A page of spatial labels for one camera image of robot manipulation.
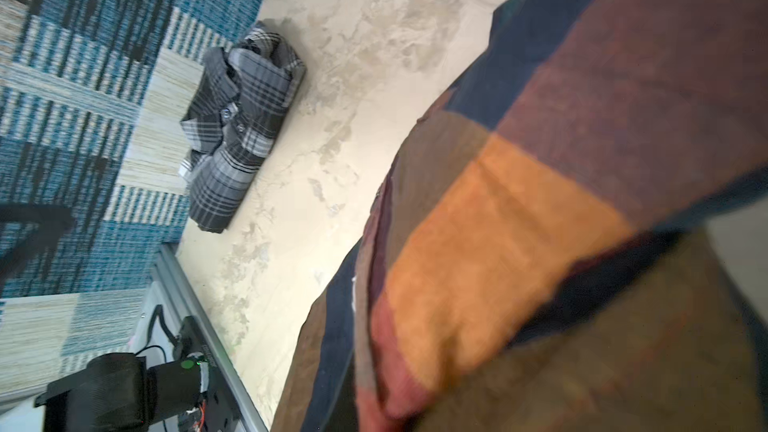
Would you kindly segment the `multicolour plaid long sleeve shirt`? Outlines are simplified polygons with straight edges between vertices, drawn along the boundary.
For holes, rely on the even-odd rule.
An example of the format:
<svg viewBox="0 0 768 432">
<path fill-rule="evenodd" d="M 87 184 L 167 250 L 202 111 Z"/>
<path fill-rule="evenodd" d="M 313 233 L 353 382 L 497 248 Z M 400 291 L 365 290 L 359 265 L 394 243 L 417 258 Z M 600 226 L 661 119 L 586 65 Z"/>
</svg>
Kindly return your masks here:
<svg viewBox="0 0 768 432">
<path fill-rule="evenodd" d="M 705 224 L 767 195 L 767 0 L 507 0 L 313 303 L 275 431 L 763 431 Z"/>
</svg>

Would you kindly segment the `grey plaid long sleeve shirt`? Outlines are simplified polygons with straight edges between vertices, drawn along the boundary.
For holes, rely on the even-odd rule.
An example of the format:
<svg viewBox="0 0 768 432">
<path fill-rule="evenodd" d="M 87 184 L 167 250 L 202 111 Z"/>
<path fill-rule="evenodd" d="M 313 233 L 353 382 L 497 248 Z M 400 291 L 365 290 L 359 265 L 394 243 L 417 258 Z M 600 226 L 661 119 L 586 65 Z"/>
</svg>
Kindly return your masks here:
<svg viewBox="0 0 768 432">
<path fill-rule="evenodd" d="M 180 121 L 189 144 L 180 176 L 189 217 L 225 231 L 270 155 L 306 73 L 287 40 L 262 22 L 233 46 L 212 47 Z"/>
</svg>

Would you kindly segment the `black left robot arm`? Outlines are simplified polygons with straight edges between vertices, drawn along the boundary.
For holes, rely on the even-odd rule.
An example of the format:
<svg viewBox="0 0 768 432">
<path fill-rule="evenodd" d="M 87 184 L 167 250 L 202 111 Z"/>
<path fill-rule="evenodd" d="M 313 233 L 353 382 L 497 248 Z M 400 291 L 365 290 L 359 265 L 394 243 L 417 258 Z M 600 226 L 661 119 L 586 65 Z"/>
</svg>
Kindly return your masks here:
<svg viewBox="0 0 768 432">
<path fill-rule="evenodd" d="M 45 431 L 147 431 L 197 408 L 210 383 L 208 364 L 182 359 L 149 367 L 133 353 L 109 353 L 51 382 L 34 399 Z"/>
</svg>

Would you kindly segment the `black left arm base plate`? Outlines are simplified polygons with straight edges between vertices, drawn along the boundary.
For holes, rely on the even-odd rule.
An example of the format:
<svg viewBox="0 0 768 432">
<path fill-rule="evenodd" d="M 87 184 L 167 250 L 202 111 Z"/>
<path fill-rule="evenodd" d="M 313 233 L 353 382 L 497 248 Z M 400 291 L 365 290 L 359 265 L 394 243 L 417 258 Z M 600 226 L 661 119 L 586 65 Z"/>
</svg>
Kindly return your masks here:
<svg viewBox="0 0 768 432">
<path fill-rule="evenodd" d="M 201 385 L 194 406 L 176 416 L 178 431 L 242 431 L 241 413 L 235 396 L 219 367 L 212 346 L 192 316 L 181 322 L 175 360 L 200 371 Z"/>
</svg>

